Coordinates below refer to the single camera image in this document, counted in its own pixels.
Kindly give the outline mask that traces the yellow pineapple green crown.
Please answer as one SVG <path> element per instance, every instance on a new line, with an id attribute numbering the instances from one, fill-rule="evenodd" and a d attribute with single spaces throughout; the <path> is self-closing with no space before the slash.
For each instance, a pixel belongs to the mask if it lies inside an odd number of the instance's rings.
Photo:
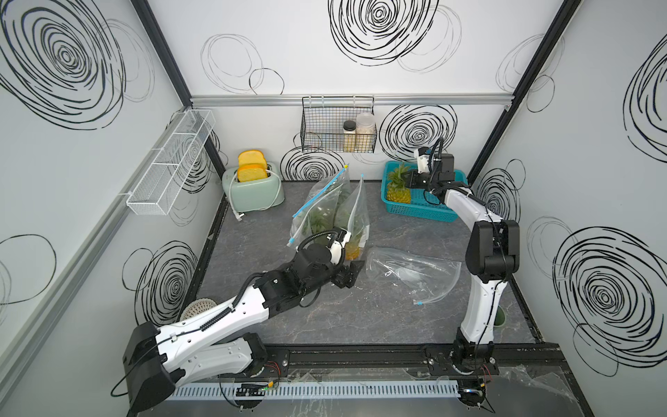
<path id="1" fill-rule="evenodd" d="M 387 174 L 387 200 L 392 203 L 410 204 L 412 195 L 410 189 L 406 187 L 406 180 L 403 175 L 408 172 L 408 167 L 400 163 L 394 170 Z"/>

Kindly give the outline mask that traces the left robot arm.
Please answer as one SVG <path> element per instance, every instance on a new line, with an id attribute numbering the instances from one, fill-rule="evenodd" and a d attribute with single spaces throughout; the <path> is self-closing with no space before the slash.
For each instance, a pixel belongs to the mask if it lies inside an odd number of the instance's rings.
<path id="1" fill-rule="evenodd" d="M 305 238 L 279 269 L 255 273 L 237 295 L 189 319 L 136 326 L 123 353 L 130 416 L 154 408 L 176 389 L 216 375 L 256 375 L 269 361 L 248 328 L 317 298 L 323 286 L 352 288 L 363 266 L 346 262 L 351 232 L 335 227 Z"/>

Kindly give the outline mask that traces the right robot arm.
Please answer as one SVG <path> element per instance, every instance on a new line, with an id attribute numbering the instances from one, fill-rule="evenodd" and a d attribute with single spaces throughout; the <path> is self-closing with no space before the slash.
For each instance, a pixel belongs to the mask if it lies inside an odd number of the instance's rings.
<path id="1" fill-rule="evenodd" d="M 471 375 L 493 355 L 493 322 L 500 298 L 519 269 L 519 224 L 493 213 L 469 186 L 455 179 L 454 156 L 444 151 L 442 138 L 413 154 L 417 167 L 401 175 L 406 187 L 437 198 L 471 232 L 466 266 L 472 287 L 452 352 L 454 369 Z"/>

